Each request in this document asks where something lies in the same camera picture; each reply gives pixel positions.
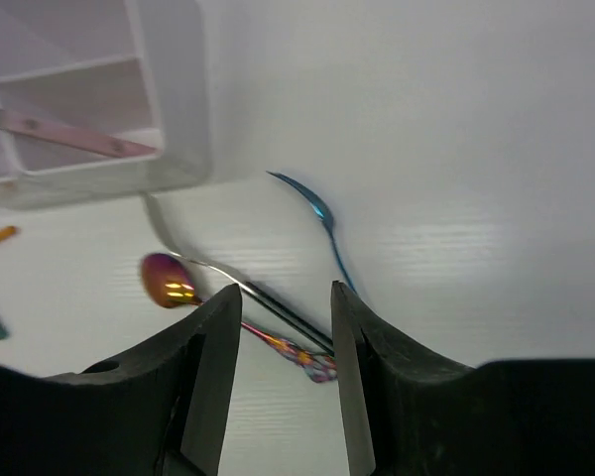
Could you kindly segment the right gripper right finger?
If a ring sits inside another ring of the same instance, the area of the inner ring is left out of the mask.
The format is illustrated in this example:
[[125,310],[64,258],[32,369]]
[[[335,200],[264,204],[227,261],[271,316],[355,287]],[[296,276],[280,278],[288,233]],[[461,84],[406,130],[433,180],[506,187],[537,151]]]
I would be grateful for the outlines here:
[[469,367],[330,295],[353,475],[595,475],[595,359]]

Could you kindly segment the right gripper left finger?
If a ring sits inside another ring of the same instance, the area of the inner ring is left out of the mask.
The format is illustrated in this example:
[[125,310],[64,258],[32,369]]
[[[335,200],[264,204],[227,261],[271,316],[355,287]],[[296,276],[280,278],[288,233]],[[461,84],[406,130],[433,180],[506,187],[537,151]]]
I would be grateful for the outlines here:
[[0,475],[214,475],[240,341],[230,285],[80,373],[0,365]]

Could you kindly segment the pink handled silver fork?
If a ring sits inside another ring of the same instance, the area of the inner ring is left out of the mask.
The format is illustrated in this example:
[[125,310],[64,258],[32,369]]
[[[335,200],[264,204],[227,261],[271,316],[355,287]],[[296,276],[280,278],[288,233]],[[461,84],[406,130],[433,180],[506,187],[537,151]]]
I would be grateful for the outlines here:
[[0,109],[0,130],[110,158],[143,157],[156,152],[144,144],[4,109]]

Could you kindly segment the blue metal fork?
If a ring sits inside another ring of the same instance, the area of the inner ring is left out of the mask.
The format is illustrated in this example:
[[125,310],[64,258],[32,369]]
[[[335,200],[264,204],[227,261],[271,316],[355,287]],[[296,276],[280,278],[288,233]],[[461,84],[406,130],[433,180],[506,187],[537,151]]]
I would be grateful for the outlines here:
[[347,286],[356,293],[356,287],[354,282],[349,275],[347,268],[344,264],[342,256],[340,254],[338,244],[335,238],[335,219],[332,211],[325,203],[325,201],[314,191],[310,188],[305,186],[304,184],[300,183],[294,178],[291,178],[285,174],[277,173],[277,172],[270,172],[267,171],[267,174],[279,179],[280,181],[286,183],[294,190],[296,190],[309,204],[311,209],[313,210],[314,214],[317,216],[319,222],[321,223],[323,229],[325,230],[328,241],[330,243],[330,247],[337,265],[338,270],[340,271],[341,275],[343,276],[344,281],[346,282]]

